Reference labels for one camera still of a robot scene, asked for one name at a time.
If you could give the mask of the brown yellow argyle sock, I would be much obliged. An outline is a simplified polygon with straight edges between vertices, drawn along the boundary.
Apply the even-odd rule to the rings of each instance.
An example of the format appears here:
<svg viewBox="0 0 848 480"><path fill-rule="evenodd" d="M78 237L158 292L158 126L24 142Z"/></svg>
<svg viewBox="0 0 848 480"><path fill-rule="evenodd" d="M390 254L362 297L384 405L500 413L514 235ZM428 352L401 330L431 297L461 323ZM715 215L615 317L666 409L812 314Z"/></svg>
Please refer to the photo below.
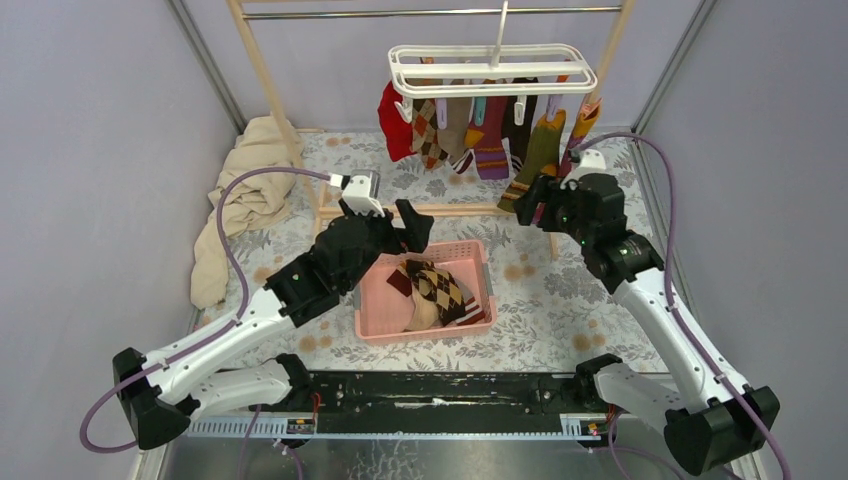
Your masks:
<svg viewBox="0 0 848 480"><path fill-rule="evenodd" d="M465 313L465 308L459 283L453 275L429 261L407 260L405 263L410 274L419 270L434 284L439 322L433 328L456 324L455 321Z"/></svg>

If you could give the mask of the pink plastic basket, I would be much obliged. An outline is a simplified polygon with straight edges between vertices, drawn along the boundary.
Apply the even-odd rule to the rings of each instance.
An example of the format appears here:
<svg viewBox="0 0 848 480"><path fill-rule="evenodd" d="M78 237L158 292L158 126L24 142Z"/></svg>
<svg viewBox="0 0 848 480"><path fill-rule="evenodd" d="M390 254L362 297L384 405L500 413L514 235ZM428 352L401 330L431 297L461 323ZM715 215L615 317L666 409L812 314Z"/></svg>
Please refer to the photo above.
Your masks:
<svg viewBox="0 0 848 480"><path fill-rule="evenodd" d="M390 275L404 260L429 260L453 274L468 287L480 304L484 318L471 325L434 327L406 332L412 320L414 302L388 283ZM433 243L423 253L382 255L366 273L354 292L355 331L370 345L386 345L450 337L481 335L496 322L496 295L493 290L487 254L479 240Z"/></svg>

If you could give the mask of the green orange sock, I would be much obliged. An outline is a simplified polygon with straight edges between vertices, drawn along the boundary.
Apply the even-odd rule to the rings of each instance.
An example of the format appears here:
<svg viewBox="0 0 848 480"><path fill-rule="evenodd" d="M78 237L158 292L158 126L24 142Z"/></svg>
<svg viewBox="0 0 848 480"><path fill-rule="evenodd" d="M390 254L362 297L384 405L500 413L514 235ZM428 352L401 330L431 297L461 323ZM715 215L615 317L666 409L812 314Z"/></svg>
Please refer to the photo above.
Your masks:
<svg viewBox="0 0 848 480"><path fill-rule="evenodd" d="M497 203L500 210L513 213L513 202L528 192L539 173L554 175L557 172L566 118L566 111L559 109L552 121L545 115L537 120L529 137L524 164Z"/></svg>

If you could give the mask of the striped beige maroon sock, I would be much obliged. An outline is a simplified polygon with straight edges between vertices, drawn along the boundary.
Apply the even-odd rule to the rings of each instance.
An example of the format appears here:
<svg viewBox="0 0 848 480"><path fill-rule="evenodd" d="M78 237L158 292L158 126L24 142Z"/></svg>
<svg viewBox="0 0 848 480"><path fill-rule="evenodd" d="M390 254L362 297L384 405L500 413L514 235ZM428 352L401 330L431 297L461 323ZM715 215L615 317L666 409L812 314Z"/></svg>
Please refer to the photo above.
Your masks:
<svg viewBox="0 0 848 480"><path fill-rule="evenodd" d="M412 301L413 313L404 332L428 330L439 322L434 284L419 270L410 274L406 263L400 263L388 277L387 283Z"/></svg>

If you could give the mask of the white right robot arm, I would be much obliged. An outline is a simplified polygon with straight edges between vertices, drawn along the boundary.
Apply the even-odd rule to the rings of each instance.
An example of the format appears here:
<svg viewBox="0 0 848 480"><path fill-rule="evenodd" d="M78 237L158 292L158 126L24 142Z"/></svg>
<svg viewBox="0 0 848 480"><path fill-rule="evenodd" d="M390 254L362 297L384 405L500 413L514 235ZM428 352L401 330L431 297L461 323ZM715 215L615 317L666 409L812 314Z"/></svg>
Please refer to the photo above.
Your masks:
<svg viewBox="0 0 848 480"><path fill-rule="evenodd" d="M666 283L650 241L627 226L624 193L604 173L578 179L538 175L513 203L520 224L569 235L587 269L639 323L674 380L668 388L606 355L578 367L575 402L613 404L663 435L687 473L701 475L762 448L780 403L754 389L711 344Z"/></svg>

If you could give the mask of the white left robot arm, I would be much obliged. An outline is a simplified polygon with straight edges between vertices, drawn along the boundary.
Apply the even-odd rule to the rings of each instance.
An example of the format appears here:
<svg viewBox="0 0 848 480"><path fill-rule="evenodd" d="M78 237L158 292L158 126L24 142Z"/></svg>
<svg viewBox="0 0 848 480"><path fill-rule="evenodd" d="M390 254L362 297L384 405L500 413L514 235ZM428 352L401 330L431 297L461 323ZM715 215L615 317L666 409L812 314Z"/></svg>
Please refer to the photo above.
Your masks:
<svg viewBox="0 0 848 480"><path fill-rule="evenodd" d="M260 343L322 316L353 291L382 255L421 253L433 217L411 203L358 215L349 207L315 238L313 246L269 276L244 310L226 314L192 334L148 353L128 347L112 359L118 398L134 446L151 450L182 434L213 410L278 403L296 411L309 401L310 385L293 356L269 368L223 370L223 365Z"/></svg>

